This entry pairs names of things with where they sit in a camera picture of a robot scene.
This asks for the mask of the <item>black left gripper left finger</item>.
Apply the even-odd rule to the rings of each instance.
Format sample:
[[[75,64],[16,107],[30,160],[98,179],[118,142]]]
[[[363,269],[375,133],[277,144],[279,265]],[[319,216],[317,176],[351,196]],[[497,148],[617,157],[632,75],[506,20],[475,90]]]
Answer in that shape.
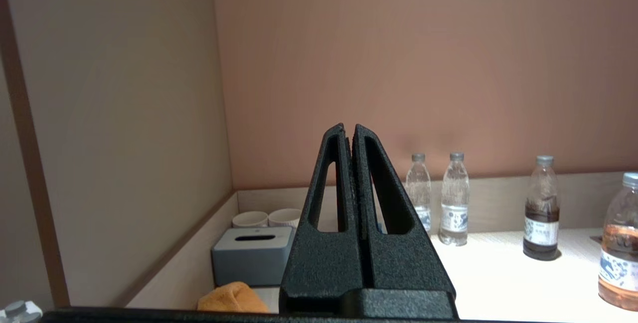
[[[335,164],[337,231],[319,230],[329,166]],[[326,130],[280,285],[281,314],[339,314],[342,297],[364,287],[360,212],[344,125]]]

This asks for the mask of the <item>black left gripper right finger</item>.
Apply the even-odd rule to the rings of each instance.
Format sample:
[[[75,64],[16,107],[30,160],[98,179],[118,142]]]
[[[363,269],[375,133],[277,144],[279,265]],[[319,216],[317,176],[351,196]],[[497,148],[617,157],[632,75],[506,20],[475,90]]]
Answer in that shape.
[[[387,290],[456,290],[379,137],[355,126],[352,165],[364,284]]]

